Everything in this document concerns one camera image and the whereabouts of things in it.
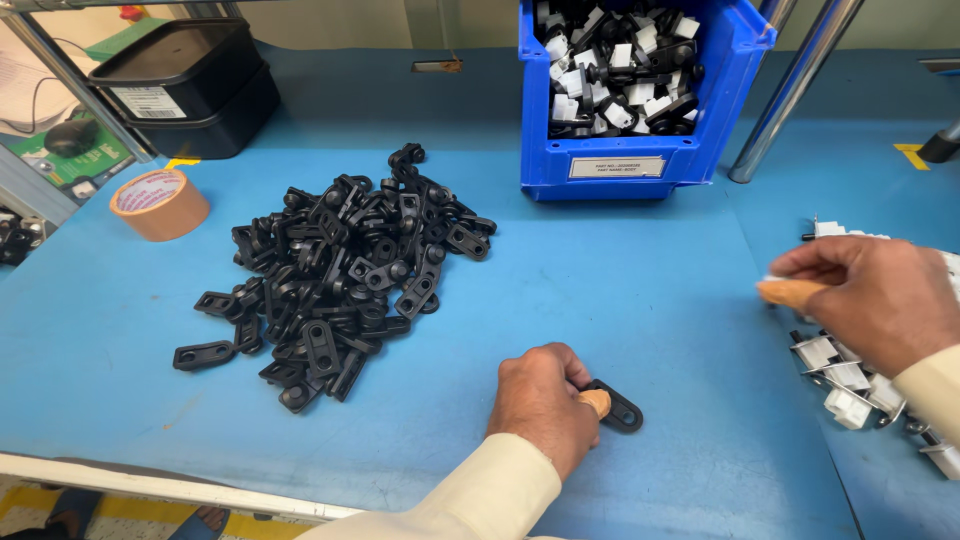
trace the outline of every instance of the hand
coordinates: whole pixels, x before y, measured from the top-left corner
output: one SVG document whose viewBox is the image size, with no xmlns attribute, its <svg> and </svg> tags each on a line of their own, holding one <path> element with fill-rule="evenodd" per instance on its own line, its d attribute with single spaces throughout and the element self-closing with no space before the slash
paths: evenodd
<svg viewBox="0 0 960 540">
<path fill-rule="evenodd" d="M 514 433 L 550 458 L 566 480 L 600 443 L 593 407 L 574 401 L 590 373 L 568 346 L 549 343 L 500 362 L 499 385 L 487 434 Z"/>
<path fill-rule="evenodd" d="M 935 250 L 825 236 L 781 255 L 770 272 L 836 285 L 810 296 L 804 311 L 888 378 L 960 344 L 960 307 Z"/>
</svg>

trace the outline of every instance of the computer mouse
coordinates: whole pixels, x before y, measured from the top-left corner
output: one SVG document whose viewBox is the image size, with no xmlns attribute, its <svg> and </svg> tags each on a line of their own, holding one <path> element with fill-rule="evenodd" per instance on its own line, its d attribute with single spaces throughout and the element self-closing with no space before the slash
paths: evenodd
<svg viewBox="0 0 960 540">
<path fill-rule="evenodd" d="M 58 124 L 43 138 L 43 147 L 61 158 L 75 158 L 93 148 L 100 126 L 93 118 L 78 118 Z"/>
</svg>

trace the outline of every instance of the part number label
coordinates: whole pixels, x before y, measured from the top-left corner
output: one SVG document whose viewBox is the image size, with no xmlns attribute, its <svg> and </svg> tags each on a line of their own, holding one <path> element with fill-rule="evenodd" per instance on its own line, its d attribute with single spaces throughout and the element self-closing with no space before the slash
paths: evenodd
<svg viewBox="0 0 960 540">
<path fill-rule="evenodd" d="M 666 160 L 647 158 L 574 158 L 570 178 L 598 176 L 660 176 Z"/>
<path fill-rule="evenodd" d="M 111 88 L 137 118 L 186 118 L 162 86 Z"/>
</svg>

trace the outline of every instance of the black plastic container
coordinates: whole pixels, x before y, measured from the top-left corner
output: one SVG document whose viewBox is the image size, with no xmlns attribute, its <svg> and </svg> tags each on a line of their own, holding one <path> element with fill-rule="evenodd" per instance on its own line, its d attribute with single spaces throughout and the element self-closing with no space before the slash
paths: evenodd
<svg viewBox="0 0 960 540">
<path fill-rule="evenodd" d="M 200 120 L 230 100 L 263 64 L 242 18 L 158 26 L 90 75 L 128 118 Z"/>
<path fill-rule="evenodd" d="M 247 146 L 280 103 L 270 65 L 260 70 L 216 114 L 203 120 L 127 120 L 168 158 L 222 160 Z"/>
</svg>

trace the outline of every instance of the cable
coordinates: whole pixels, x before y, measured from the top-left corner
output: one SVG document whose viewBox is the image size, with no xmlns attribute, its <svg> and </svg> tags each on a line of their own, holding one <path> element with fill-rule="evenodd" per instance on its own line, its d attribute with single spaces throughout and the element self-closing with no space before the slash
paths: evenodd
<svg viewBox="0 0 960 540">
<path fill-rule="evenodd" d="M 63 41 L 64 43 L 70 43 L 70 44 L 73 45 L 74 47 L 77 47 L 78 49 L 84 51 L 84 54 L 86 54 L 86 51 L 84 50 L 83 47 L 81 47 L 80 45 L 74 43 L 73 41 L 70 41 L 69 39 L 64 39 L 64 38 L 62 38 L 62 37 L 54 37 L 54 41 Z"/>
<path fill-rule="evenodd" d="M 8 122 L 7 120 L 4 120 L 3 118 L 0 118 L 0 122 L 7 124 L 15 132 L 22 133 L 24 135 L 33 135 L 34 132 L 36 131 L 36 95 L 40 92 L 40 85 L 42 85 L 44 81 L 56 81 L 56 80 L 57 80 L 56 77 L 44 77 L 43 79 L 40 79 L 39 81 L 36 82 L 36 86 L 34 86 L 34 104 L 33 104 L 33 111 L 31 112 L 30 131 L 21 130 L 20 128 L 14 126 L 13 124 Z"/>
</svg>

